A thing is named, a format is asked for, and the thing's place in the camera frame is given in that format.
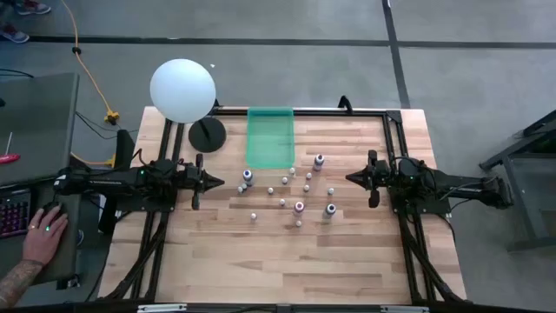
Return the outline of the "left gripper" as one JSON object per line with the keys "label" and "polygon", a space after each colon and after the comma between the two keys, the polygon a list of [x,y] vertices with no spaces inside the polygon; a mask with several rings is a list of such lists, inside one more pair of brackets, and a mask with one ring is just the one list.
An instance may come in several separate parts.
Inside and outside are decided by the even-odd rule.
{"label": "left gripper", "polygon": [[197,154],[195,156],[195,161],[189,163],[186,167],[187,180],[189,183],[189,189],[193,191],[192,197],[192,208],[199,209],[201,202],[201,194],[203,193],[203,175],[207,182],[204,184],[204,190],[212,190],[213,188],[224,185],[225,182],[221,178],[210,175],[208,172],[203,173],[203,155]]}

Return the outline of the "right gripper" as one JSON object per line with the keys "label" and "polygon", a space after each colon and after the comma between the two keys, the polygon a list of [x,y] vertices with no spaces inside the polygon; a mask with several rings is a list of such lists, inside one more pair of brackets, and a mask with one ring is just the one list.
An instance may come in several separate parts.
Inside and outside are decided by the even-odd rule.
{"label": "right gripper", "polygon": [[355,183],[362,188],[370,187],[370,198],[368,200],[369,207],[375,209],[380,204],[379,187],[386,187],[387,180],[390,176],[390,169],[387,161],[379,160],[377,151],[370,150],[368,152],[367,169],[356,171],[355,173],[346,175],[349,182]]}

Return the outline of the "person's forearm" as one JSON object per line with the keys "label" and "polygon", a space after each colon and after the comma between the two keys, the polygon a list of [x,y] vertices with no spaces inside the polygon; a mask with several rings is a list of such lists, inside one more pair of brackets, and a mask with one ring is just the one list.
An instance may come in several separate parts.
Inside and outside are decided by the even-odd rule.
{"label": "person's forearm", "polygon": [[22,260],[0,280],[0,309],[15,306],[31,286],[43,264],[38,261]]}

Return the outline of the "translucent teal plastic bin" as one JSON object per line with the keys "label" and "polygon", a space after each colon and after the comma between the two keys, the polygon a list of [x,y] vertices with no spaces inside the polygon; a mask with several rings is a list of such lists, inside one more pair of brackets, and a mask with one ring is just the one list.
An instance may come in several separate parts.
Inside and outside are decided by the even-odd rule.
{"label": "translucent teal plastic bin", "polygon": [[246,162],[250,168],[288,169],[295,163],[295,115],[288,107],[248,109]]}

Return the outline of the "white globe lamp black stand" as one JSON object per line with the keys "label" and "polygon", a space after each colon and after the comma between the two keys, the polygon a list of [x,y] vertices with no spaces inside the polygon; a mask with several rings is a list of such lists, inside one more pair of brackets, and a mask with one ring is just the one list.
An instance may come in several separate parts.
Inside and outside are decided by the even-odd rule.
{"label": "white globe lamp black stand", "polygon": [[189,59],[161,64],[149,82],[152,104],[168,120],[189,126],[189,142],[201,153],[219,150],[227,139],[223,123],[214,117],[215,81],[208,70]]}

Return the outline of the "person's hand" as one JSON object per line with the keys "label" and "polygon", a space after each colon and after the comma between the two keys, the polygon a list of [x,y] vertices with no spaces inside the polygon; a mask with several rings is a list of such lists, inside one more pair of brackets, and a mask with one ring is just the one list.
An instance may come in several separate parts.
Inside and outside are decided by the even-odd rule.
{"label": "person's hand", "polygon": [[39,209],[30,220],[23,242],[22,260],[38,261],[44,267],[56,254],[58,244],[68,225],[68,216],[63,214],[50,226],[49,230],[45,230],[40,225],[42,217],[43,209]]}

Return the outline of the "grey desk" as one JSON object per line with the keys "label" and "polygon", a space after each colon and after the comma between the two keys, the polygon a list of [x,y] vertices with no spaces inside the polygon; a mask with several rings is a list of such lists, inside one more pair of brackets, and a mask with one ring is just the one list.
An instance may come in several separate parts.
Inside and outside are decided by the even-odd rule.
{"label": "grey desk", "polygon": [[59,196],[53,184],[58,171],[70,165],[78,88],[75,73],[0,82],[0,155],[19,155],[15,162],[0,164],[0,210],[25,202],[33,216],[54,201],[69,220],[55,256],[35,284],[76,275],[81,197]]}

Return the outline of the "black metal cart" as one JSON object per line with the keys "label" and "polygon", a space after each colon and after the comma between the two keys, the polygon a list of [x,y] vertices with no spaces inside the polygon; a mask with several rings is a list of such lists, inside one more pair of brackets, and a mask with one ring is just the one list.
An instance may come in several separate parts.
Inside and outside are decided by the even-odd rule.
{"label": "black metal cart", "polygon": [[484,171],[502,166],[522,214],[527,239],[508,247],[511,252],[556,247],[556,110],[517,132],[513,142],[479,163]]}

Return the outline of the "backlit computer keyboard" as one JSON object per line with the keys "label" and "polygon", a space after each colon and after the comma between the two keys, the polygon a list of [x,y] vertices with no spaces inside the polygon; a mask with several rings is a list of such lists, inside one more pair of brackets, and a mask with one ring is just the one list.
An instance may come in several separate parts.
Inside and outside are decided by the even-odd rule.
{"label": "backlit computer keyboard", "polygon": [[27,232],[31,203],[31,189],[0,192],[0,239]]}

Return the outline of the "person's shoe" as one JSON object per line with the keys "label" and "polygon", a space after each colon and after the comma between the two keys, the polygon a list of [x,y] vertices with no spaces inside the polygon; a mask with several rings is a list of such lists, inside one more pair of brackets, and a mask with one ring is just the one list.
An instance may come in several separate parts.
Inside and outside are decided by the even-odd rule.
{"label": "person's shoe", "polygon": [[0,36],[10,40],[13,43],[27,43],[30,36],[16,29],[12,24],[6,23],[0,26]]}
{"label": "person's shoe", "polygon": [[37,0],[15,0],[14,10],[21,16],[44,15],[51,12],[49,5]]}

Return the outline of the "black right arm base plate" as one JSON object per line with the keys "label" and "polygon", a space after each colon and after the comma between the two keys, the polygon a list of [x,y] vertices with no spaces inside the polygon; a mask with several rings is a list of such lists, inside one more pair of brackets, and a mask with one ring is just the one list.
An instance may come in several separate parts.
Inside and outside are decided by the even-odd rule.
{"label": "black right arm base plate", "polygon": [[447,199],[436,199],[432,192],[391,189],[393,207],[406,214],[447,214],[451,206]]}

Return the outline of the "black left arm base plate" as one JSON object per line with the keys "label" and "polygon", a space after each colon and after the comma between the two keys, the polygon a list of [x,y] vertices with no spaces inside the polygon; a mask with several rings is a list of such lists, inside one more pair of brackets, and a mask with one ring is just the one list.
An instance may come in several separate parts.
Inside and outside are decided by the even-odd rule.
{"label": "black left arm base plate", "polygon": [[117,210],[162,213],[170,212],[174,209],[176,198],[176,192],[162,196],[139,194],[115,196]]}

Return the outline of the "silver metal bracket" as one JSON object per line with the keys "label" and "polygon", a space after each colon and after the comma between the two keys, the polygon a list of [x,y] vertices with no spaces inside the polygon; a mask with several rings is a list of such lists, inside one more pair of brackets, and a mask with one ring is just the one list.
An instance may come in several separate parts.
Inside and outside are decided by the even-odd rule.
{"label": "silver metal bracket", "polygon": [[183,313],[187,310],[186,303],[152,303],[139,305],[136,313]]}
{"label": "silver metal bracket", "polygon": [[381,305],[380,313],[430,313],[430,310],[420,306]]}

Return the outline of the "red-handled screwdriver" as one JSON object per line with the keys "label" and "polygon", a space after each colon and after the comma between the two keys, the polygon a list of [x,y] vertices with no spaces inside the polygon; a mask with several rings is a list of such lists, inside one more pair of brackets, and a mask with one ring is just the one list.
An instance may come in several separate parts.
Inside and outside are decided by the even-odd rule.
{"label": "red-handled screwdriver", "polygon": [[13,138],[13,133],[11,132],[10,135],[9,135],[9,138],[8,138],[8,142],[7,142],[7,145],[6,145],[5,152],[0,156],[0,164],[14,163],[14,162],[18,161],[21,157],[17,153],[11,153],[10,152],[12,138]]}

